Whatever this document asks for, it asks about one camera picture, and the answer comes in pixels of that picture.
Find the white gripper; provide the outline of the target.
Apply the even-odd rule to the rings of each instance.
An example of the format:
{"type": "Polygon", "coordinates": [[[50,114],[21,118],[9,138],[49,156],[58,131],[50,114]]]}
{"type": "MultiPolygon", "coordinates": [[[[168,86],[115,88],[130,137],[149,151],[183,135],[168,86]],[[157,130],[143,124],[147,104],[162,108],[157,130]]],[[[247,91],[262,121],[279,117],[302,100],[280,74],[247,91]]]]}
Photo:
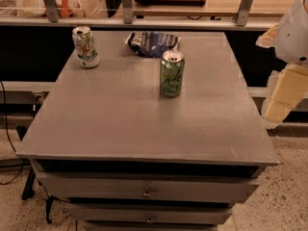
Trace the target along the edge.
{"type": "Polygon", "coordinates": [[[276,57],[288,63],[269,77],[269,92],[261,112],[267,122],[280,123],[308,92],[308,0],[295,0],[278,26],[258,37],[256,45],[275,46],[276,57]]]}

